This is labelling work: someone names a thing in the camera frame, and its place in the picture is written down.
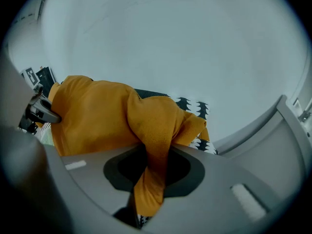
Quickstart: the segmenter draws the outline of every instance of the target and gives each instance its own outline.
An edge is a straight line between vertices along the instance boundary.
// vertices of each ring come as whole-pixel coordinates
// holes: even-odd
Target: orange garment
[[[52,111],[62,117],[51,124],[61,156],[145,145],[148,166],[134,188],[137,213],[144,216],[153,216],[163,202],[171,143],[189,145],[201,132],[208,136],[204,119],[168,97],[141,99],[125,84],[69,76],[51,93]]]

